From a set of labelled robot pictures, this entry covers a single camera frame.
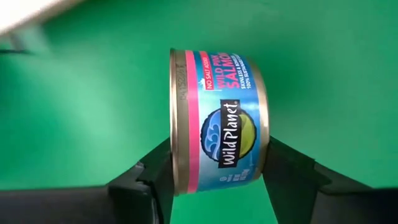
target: can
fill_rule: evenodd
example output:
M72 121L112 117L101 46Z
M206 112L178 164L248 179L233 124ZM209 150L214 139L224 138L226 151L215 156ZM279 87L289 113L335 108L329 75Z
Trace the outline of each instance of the can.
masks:
M171 49L170 140L176 195L258 179L269 115L256 64L238 54Z

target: can label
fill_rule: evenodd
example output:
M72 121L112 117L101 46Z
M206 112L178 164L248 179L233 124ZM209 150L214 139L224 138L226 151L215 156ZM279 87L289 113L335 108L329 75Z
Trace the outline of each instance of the can label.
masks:
M185 51L188 193L250 182L261 146L259 97L247 60L237 54Z

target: pink stripe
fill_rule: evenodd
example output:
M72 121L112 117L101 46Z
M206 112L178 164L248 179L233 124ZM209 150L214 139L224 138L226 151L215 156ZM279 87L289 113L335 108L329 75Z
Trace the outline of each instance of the pink stripe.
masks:
M189 182L188 193L198 190L200 165L200 133L198 78L195 58L191 50L185 51L187 59L188 113L189 113Z

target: green background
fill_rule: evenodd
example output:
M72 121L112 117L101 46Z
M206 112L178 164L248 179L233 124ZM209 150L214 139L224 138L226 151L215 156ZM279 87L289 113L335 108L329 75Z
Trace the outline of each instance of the green background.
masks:
M0 55L0 189L105 184L169 136L169 48L254 59L271 134L398 186L398 1L87 1ZM276 223L261 180L175 199L172 223Z

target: blue label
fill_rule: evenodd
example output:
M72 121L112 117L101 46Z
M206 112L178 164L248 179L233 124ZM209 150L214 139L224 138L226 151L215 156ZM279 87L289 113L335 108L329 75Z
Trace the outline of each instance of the blue label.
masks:
M195 51L193 58L200 124L197 190L246 184L254 177L261 150L253 72L236 54Z

